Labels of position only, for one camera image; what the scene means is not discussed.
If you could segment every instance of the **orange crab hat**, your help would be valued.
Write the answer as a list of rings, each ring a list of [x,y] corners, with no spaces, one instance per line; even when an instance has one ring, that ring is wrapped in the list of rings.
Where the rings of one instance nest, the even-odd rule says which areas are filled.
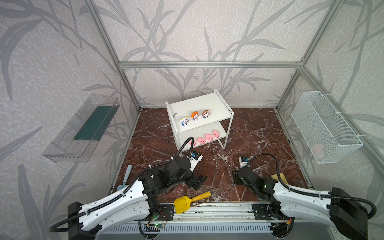
[[[197,114],[197,116],[199,116],[199,111],[193,112],[193,113],[191,114],[191,118],[193,118],[193,116],[195,116],[196,114]]]

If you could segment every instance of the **leaf patterned wallpaper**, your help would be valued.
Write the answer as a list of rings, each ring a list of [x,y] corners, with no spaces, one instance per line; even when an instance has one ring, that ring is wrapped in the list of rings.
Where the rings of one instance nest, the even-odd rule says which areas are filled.
[[[94,2],[120,61],[300,61],[332,1]],[[164,107],[165,101],[181,101],[215,88],[230,106],[274,107],[294,72],[125,70],[142,107]]]
[[[384,153],[384,0],[345,1],[306,68],[356,125]],[[384,235],[384,177],[359,149],[339,163],[318,164],[290,113],[303,91],[314,91],[300,77],[280,113],[316,189],[344,189],[377,206],[369,239]]]
[[[0,239],[59,240],[67,206],[104,197],[137,116],[77,0],[0,0]],[[90,93],[121,104],[87,163],[41,154]]]

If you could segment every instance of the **yellow shovel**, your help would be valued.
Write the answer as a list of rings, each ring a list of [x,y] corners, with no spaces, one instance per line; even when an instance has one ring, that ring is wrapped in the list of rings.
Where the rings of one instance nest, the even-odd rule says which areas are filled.
[[[211,196],[211,192],[204,192],[203,194],[200,194],[192,199],[190,199],[188,196],[178,198],[175,200],[175,211],[177,214],[183,213],[190,208],[191,202],[204,199],[210,196]]]

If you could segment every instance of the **brown marble floor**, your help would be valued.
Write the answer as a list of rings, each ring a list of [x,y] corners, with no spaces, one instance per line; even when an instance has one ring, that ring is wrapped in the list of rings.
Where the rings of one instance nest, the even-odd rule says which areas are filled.
[[[222,149],[215,141],[195,148],[203,155],[194,173],[208,176],[203,183],[207,189],[223,186],[224,191],[214,193],[209,201],[239,202],[258,201],[256,196],[245,188],[233,184],[232,170],[239,168],[238,158],[262,152],[275,154],[280,162],[280,171],[289,184],[307,187],[304,177],[292,153],[291,147],[272,108],[234,108],[234,117],[227,146]],[[224,129],[229,120],[222,121]],[[170,159],[177,152],[166,109],[143,109],[135,133],[128,148],[119,173],[115,189],[122,184],[128,164],[133,165],[128,182],[148,164],[156,164]],[[268,156],[255,159],[251,167],[260,177],[276,173],[275,161]],[[158,196],[160,202],[173,202],[186,195],[188,187],[180,184],[169,194]]]

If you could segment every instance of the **pink pig toy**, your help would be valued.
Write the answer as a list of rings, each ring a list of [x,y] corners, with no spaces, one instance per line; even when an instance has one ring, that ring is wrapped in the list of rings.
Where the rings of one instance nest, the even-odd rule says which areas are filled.
[[[211,134],[206,134],[205,139],[207,139],[208,141],[212,141],[214,138],[212,137]]]
[[[220,133],[219,133],[218,131],[216,131],[216,130],[214,130],[213,134],[214,134],[214,136],[215,136],[216,138],[219,138],[219,137],[220,137]]]
[[[204,143],[205,143],[205,139],[202,138],[202,137],[198,137],[198,138],[197,138],[197,141],[198,141],[199,143],[201,143],[201,144],[204,144]]]
[[[190,141],[188,142],[189,145],[191,145],[191,143],[192,143],[192,140],[190,140]],[[193,141],[193,146],[196,146],[196,142],[195,142],[195,141]]]

